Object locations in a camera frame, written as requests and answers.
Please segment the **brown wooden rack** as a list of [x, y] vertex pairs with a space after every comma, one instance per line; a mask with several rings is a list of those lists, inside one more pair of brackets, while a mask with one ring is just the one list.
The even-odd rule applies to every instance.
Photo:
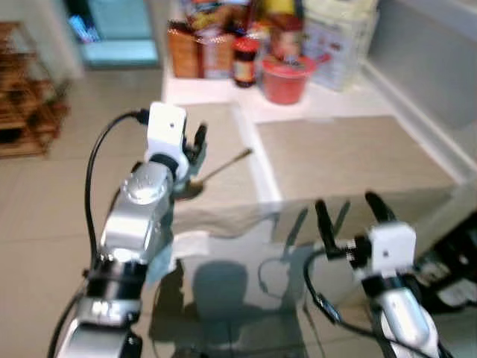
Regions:
[[68, 86], [22, 22], [0, 21], [0, 158], [47, 156], [69, 111]]

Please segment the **red plastic bucket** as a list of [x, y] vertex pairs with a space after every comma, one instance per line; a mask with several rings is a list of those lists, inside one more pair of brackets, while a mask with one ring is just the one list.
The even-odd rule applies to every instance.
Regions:
[[318, 63], [307, 57], [297, 58], [289, 64], [275, 57], [266, 57], [262, 61], [260, 86], [269, 102], [277, 105], [294, 105], [303, 98], [306, 85], [314, 74]]

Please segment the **dark jar with red lid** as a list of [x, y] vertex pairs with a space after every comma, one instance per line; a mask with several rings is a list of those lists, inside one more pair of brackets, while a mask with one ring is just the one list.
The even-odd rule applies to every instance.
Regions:
[[251, 37], [236, 39], [233, 45], [233, 81], [238, 88], [249, 88], [256, 84], [256, 57], [259, 41]]

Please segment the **white printed box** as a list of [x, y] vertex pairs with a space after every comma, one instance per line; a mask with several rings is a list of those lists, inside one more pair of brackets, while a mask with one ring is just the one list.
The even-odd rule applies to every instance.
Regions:
[[378, 20], [379, 0], [303, 0], [301, 54], [317, 62], [312, 81], [344, 91], [360, 72]]

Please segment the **metal framed glass door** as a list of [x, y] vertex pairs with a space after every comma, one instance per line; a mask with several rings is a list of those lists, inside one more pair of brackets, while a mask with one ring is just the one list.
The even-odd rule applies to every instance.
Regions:
[[160, 65], [148, 0], [60, 0], [82, 64], [89, 69]]

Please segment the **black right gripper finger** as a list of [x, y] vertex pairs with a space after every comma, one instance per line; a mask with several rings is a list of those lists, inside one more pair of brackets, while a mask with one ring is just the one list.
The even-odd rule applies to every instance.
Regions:
[[374, 191], [365, 191], [364, 199], [371, 209], [372, 215], [378, 224], [388, 224], [388, 222], [398, 222], [398, 218], [391, 206], [386, 204], [384, 198]]
[[317, 226], [323, 248], [326, 252], [337, 252], [335, 242], [334, 224], [330, 218], [327, 205], [324, 200], [315, 201], [315, 211], [317, 215]]

